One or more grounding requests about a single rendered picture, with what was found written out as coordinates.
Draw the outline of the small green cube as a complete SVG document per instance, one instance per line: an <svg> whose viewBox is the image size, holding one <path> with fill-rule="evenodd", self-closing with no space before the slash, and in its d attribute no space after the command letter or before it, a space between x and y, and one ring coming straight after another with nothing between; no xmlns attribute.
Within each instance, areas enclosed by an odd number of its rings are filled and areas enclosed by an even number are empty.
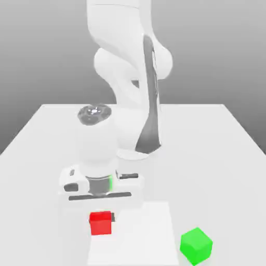
<svg viewBox="0 0 266 266"><path fill-rule="evenodd" d="M181 235L180 252L192 266L196 266L211 255L213 241L199 227Z"/></svg>

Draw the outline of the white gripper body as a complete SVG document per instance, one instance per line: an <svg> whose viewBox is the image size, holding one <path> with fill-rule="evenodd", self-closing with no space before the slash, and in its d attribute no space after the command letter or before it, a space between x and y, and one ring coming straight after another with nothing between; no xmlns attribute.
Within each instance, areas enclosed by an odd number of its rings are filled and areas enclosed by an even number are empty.
<svg viewBox="0 0 266 266"><path fill-rule="evenodd" d="M115 192L104 196L59 195L60 209L132 209L143 205L141 192Z"/></svg>

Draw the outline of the small red cube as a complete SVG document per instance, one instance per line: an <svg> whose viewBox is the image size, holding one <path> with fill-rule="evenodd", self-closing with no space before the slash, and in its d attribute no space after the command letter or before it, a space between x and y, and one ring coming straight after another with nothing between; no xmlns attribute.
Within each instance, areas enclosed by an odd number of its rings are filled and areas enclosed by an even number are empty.
<svg viewBox="0 0 266 266"><path fill-rule="evenodd" d="M110 211L91 212L89 224L92 235L107 235L112 233L112 213Z"/></svg>

